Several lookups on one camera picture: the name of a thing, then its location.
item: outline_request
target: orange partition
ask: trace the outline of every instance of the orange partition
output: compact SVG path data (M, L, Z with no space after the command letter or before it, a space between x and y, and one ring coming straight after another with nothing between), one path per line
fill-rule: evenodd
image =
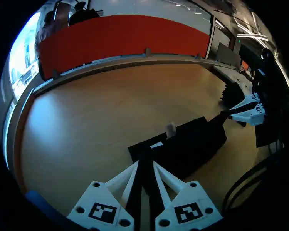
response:
M45 79L52 70L65 72L78 65L118 55L168 53L205 56L209 35L171 20L115 15L94 18L64 28L40 44Z

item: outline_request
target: black fabric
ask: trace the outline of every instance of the black fabric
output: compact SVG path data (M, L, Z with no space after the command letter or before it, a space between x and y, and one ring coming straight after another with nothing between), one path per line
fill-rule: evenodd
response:
M244 93L242 92L240 86L234 82L225 85L226 88L222 93L222 97L220 98L223 101L223 105L226 109L231 109L236 106L238 103L244 100ZM246 126L246 123L237 121L243 127Z
M95 10L80 10L70 17L69 25L73 25L88 19L98 18L99 15Z
M227 115L218 115L207 122L205 117L194 119L176 128L176 135L167 139L160 134L128 148L135 162L146 155L179 179L188 177L209 161L226 142L223 128ZM150 148L161 141L162 146Z

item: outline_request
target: glass panel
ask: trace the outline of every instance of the glass panel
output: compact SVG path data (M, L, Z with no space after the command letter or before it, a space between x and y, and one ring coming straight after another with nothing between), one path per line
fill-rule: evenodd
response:
M16 38L10 53L9 71L15 98L18 100L28 83L39 72L34 41L40 13L34 14Z

